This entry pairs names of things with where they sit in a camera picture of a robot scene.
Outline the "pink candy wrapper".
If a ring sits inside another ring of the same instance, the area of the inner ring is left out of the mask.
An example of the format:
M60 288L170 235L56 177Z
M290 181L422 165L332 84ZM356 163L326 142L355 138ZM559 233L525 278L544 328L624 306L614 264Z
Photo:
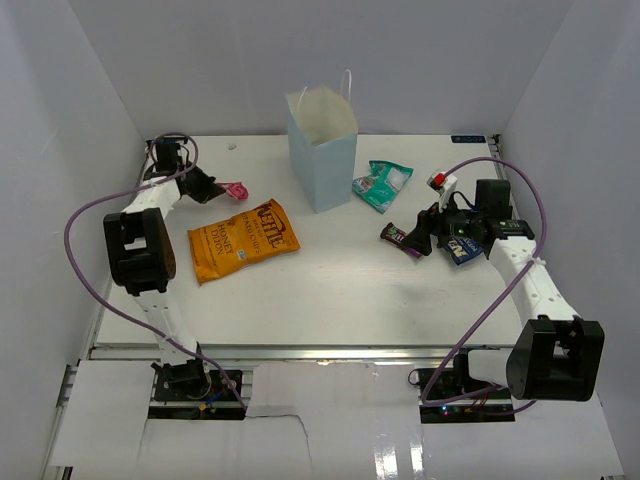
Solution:
M241 182L218 183L218 186L223 188L225 193L235 200L244 201L249 197L247 188Z

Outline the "brown purple M&M's packet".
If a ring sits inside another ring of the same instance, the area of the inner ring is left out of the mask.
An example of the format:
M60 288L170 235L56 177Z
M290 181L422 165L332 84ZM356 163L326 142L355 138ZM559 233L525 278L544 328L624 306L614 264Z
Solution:
M406 233L395 226L392 222L389 222L381 231L380 238L387 243L393 245L405 254L411 256L414 259L420 259L422 254L414 248L406 246L402 243L405 239Z

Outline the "blue Kettle chips bag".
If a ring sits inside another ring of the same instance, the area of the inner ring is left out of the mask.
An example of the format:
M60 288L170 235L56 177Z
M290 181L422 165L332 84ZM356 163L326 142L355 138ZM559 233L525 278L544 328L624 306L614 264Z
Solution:
M460 236L439 236L437 246L456 266L468 263L484 254L482 246L475 240Z

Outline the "orange Kettle chips bag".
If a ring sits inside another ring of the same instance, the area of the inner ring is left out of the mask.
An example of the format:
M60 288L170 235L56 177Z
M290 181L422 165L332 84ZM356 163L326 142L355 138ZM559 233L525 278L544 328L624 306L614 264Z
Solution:
M188 238L200 284L300 249L285 210L274 199L227 220L190 230Z

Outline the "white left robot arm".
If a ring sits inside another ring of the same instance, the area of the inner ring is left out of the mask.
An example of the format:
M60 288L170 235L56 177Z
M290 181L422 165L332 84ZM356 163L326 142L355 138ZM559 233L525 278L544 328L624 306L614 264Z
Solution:
M152 367L167 388L199 400L209 393L212 377L192 356L201 348L169 293L177 263L165 219L184 196L206 204L226 190L193 165L187 142L186 136L173 134L148 143L146 188L121 212L106 215L103 229L114 283L141 307L143 324L158 343L160 361Z

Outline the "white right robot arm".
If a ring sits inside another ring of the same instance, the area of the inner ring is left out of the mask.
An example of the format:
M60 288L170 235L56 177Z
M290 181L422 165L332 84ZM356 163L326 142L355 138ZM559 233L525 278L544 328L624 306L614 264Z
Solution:
M487 385L505 387L519 400L588 401L594 392L605 334L583 319L554 284L536 252L541 245L524 220L514 218L510 184L483 179L475 200L457 205L457 180L443 173L429 180L439 199L421 211L404 245L423 255L456 240L472 240L501 275L522 331L510 348L461 347L453 358L453 390L472 399Z

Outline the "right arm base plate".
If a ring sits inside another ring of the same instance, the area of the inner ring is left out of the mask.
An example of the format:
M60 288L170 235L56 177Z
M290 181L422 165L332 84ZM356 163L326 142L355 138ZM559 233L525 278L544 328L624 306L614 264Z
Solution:
M514 405L509 392L489 389L486 382L463 381L452 368L446 369L427 397L419 401L423 425L514 422Z

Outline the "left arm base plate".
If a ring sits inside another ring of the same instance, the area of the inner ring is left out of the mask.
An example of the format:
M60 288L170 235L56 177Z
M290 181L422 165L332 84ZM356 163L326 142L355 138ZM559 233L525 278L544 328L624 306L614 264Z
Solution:
M243 373L227 370L226 380L219 370L200 364L160 366L151 364L155 377L148 418L153 420L240 421L245 418L232 389L242 393Z

